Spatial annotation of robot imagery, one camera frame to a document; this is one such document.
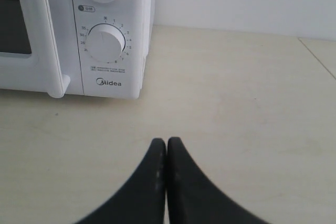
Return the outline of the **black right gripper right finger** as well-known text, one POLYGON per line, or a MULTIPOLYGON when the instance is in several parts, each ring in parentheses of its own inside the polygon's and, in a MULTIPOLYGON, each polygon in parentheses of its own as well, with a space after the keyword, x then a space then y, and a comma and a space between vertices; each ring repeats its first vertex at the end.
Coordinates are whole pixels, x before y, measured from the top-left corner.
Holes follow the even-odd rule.
POLYGON ((266 223, 218 189, 179 137, 167 142, 166 191, 170 223, 266 223))

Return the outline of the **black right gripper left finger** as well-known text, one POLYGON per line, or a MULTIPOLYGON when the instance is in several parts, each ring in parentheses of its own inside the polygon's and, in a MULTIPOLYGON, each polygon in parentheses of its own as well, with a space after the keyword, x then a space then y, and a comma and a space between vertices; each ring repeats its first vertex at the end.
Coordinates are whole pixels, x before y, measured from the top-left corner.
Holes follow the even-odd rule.
POLYGON ((130 178, 78 223, 163 223, 166 145, 155 138, 130 178))

